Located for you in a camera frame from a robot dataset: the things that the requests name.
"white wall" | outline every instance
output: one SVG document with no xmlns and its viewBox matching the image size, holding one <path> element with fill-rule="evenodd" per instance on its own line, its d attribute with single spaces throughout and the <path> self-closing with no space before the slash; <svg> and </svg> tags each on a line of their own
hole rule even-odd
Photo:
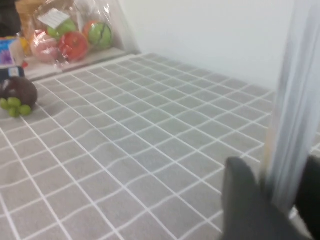
<svg viewBox="0 0 320 240">
<path fill-rule="evenodd" d="M 120 0 L 143 53 L 274 89 L 294 0 Z"/>
</svg>

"gray mat with white grid lines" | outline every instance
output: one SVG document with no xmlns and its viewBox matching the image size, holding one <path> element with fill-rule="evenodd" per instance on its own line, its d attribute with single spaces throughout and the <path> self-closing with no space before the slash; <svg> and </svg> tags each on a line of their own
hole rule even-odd
<svg viewBox="0 0 320 240">
<path fill-rule="evenodd" d="M 258 173 L 265 89 L 155 54 L 35 85 L 0 111 L 3 240 L 216 240 L 225 159 Z"/>
</svg>

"brown toy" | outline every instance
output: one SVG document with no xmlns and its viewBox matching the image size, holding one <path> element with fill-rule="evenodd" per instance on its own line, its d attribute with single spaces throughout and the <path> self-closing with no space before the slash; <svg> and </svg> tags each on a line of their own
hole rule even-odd
<svg viewBox="0 0 320 240">
<path fill-rule="evenodd" d="M 11 117 L 29 115 L 37 100 L 36 86 L 25 77 L 10 77 L 0 84 L 0 107 Z"/>
</svg>

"white shelf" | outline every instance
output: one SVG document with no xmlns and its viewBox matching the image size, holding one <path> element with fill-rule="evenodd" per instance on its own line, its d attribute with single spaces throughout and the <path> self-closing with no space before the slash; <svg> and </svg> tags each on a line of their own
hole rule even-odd
<svg viewBox="0 0 320 240">
<path fill-rule="evenodd" d="M 125 51 L 118 48 L 111 48 L 108 50 L 94 52 L 85 57 L 85 59 L 73 62 L 63 67 L 57 67 L 54 65 L 44 64 L 39 62 L 34 57 L 26 59 L 28 67 L 24 69 L 25 77 L 30 81 L 44 79 L 54 75 L 60 75 L 65 72 L 80 69 L 85 66 L 93 65 L 100 62 L 106 62 L 115 58 L 123 57 L 127 55 Z"/>
</svg>

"green apple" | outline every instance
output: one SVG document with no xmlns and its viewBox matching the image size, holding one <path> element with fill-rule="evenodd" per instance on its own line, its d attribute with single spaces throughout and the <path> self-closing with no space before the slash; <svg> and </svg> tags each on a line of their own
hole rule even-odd
<svg viewBox="0 0 320 240">
<path fill-rule="evenodd" d="M 60 38 L 62 35 L 74 31 L 77 31 L 77 26 L 70 18 L 64 21 L 56 29 L 53 29 L 50 26 L 47 28 L 47 33 L 53 38 Z"/>
<path fill-rule="evenodd" d="M 111 45 L 112 41 L 112 33 L 110 27 L 102 22 L 93 24 L 88 32 L 88 40 L 97 48 L 108 48 Z"/>
</svg>

